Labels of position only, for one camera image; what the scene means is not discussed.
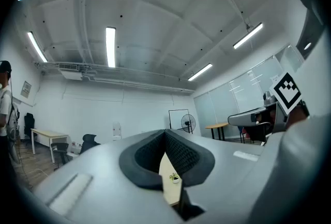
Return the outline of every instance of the black standing fan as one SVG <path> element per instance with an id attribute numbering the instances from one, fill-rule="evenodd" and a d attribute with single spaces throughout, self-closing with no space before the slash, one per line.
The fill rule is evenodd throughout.
<path id="1" fill-rule="evenodd" d="M 185 132 L 188 133 L 192 133 L 193 134 L 193 130 L 195 129 L 195 119 L 192 115 L 190 114 L 186 114 L 183 116 L 182 118 L 182 129 Z"/>

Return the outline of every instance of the wooden table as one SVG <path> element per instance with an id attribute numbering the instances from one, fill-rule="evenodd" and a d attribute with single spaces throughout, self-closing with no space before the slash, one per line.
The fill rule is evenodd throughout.
<path id="1" fill-rule="evenodd" d="M 205 128 L 206 128 L 206 129 L 211 129 L 211 130 L 212 130 L 212 136 L 213 136 L 213 139 L 215 139 L 213 129 L 214 129 L 214 128 L 217 128 L 217 131 L 218 131 L 218 139 L 219 139 L 219 140 L 221 140 L 221 134 L 220 134 L 220 132 L 219 132 L 219 128 L 221 128 L 221 130 L 222 130 L 222 138 L 223 138 L 223 140 L 225 141 L 223 127 L 227 126 L 228 124 L 229 124 L 229 123 L 219 123 L 219 124 L 216 124 L 216 125 L 207 126 L 207 127 L 205 127 Z"/>
<path id="2" fill-rule="evenodd" d="M 32 141 L 32 152 L 33 154 L 36 154 L 35 152 L 35 140 L 33 137 L 33 133 L 45 136 L 49 140 L 50 144 L 50 150 L 51 150 L 51 156 L 52 156 L 52 162 L 55 163 L 54 160 L 54 155 L 53 155 L 53 150 L 51 147 L 51 144 L 53 143 L 53 139 L 60 139 L 60 138 L 67 138 L 69 135 L 58 133 L 58 132 L 53 132 L 53 131 L 46 131 L 46 130 L 38 130 L 38 129 L 31 129 L 31 141 Z"/>

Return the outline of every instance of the ceiling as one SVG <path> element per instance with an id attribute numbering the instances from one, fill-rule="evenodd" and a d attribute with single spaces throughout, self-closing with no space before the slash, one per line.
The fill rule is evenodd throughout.
<path id="1" fill-rule="evenodd" d="M 41 60 L 26 36 L 29 31 L 49 62 L 99 65 L 98 71 L 100 65 L 107 66 L 105 29 L 115 27 L 117 69 L 109 69 L 113 75 L 123 70 L 134 75 L 131 80 L 169 86 L 153 78 L 167 76 L 172 83 L 180 80 L 195 89 L 204 77 L 193 84 L 186 80 L 206 64 L 233 65 L 284 33 L 277 12 L 271 11 L 274 4 L 275 0 L 23 0 L 17 2 L 14 21 L 37 62 Z M 235 50 L 232 45 L 247 33 L 243 21 L 265 26 L 252 42 Z M 220 73 L 212 68 L 205 75 Z"/>

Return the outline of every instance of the white t-shirt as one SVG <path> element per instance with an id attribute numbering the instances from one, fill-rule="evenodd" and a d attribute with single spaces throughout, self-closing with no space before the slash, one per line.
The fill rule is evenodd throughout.
<path id="1" fill-rule="evenodd" d="M 4 89 L 0 89 L 0 114 L 5 114 L 6 116 L 6 125 L 9 119 L 9 112 L 11 109 L 11 98 L 10 95 L 7 93 L 4 95 L 3 94 L 5 91 L 9 90 L 10 91 L 10 86 L 7 85 Z M 6 136 L 7 135 L 7 130 L 6 126 L 0 128 L 0 136 Z"/>

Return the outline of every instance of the person's arm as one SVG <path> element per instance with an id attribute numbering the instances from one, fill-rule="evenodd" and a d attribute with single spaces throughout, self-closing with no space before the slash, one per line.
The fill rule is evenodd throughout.
<path id="1" fill-rule="evenodd" d="M 1 100 L 0 105 L 0 127 L 4 127 L 6 125 L 6 117 L 9 114 L 9 107 L 11 104 L 11 99 L 9 95 L 5 95 Z"/>

